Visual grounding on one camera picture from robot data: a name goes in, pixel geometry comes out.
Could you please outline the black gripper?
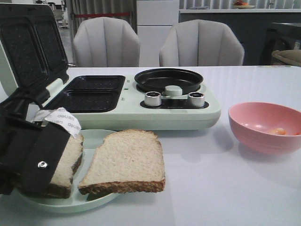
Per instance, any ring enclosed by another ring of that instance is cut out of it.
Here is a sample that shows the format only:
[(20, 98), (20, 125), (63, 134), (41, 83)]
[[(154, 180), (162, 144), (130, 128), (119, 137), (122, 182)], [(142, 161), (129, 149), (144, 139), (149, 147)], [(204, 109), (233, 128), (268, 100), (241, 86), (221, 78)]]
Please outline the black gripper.
[(15, 179), (25, 191), (46, 190), (70, 138), (57, 124), (42, 127), (41, 123), (28, 122), (31, 102), (43, 109), (33, 97), (9, 97), (0, 104), (1, 194), (11, 194)]

